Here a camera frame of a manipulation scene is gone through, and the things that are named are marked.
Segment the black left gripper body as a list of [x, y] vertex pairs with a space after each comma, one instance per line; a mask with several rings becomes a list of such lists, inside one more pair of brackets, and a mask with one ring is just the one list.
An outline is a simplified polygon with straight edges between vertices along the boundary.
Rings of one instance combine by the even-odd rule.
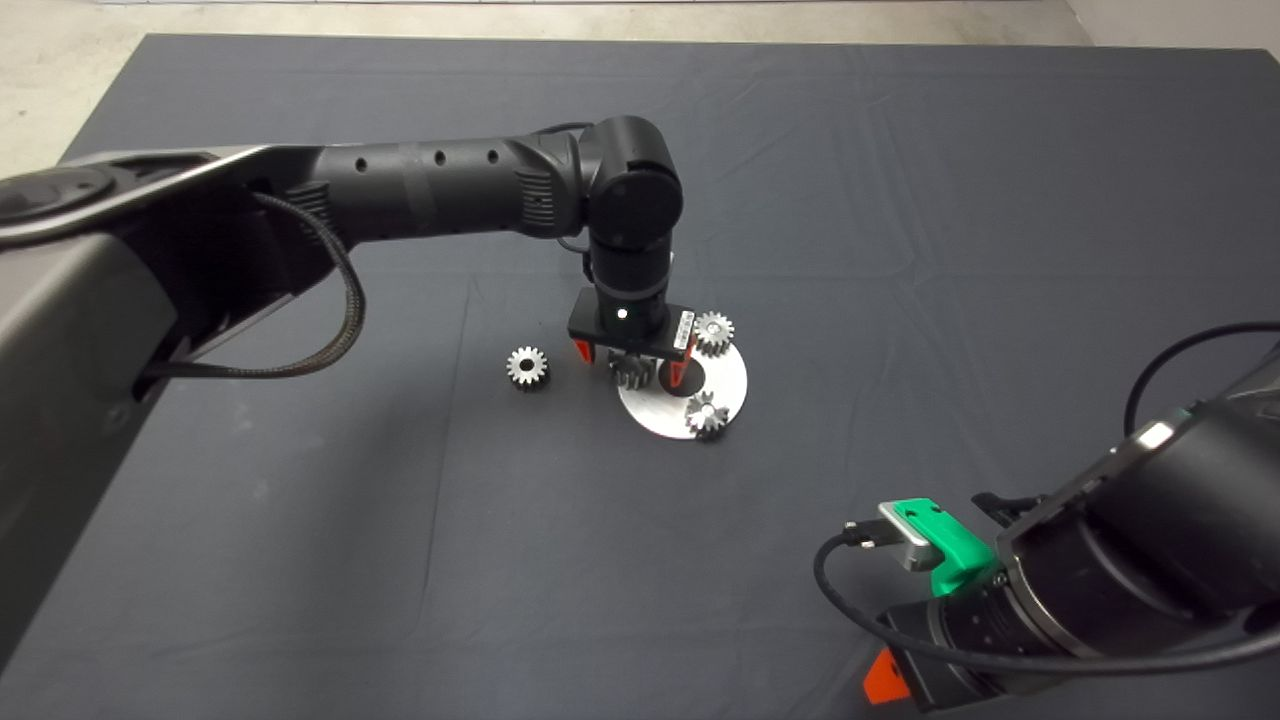
[[572, 342], [588, 340], [600, 348], [664, 363], [687, 357], [692, 347], [695, 311], [668, 304], [662, 295], [625, 302], [584, 288], [570, 313], [567, 332]]

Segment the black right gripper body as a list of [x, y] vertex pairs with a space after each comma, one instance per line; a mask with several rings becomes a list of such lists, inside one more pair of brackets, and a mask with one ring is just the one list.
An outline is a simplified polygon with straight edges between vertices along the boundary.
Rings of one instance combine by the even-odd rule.
[[[1001, 575], [951, 594], [893, 606], [888, 610], [888, 626], [914, 639], [968, 653], [1060, 655], [1060, 648], [1024, 618]], [[924, 714], [1036, 694], [1061, 683], [1056, 676], [987, 673], [942, 664], [897, 647], [891, 653], [896, 673]]]

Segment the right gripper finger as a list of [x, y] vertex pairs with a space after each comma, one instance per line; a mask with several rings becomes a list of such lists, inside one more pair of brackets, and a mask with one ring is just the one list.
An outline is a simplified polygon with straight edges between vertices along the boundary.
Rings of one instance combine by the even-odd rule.
[[913, 697], [890, 648], [881, 648], [867, 667], [864, 697], [872, 706], [904, 702]]

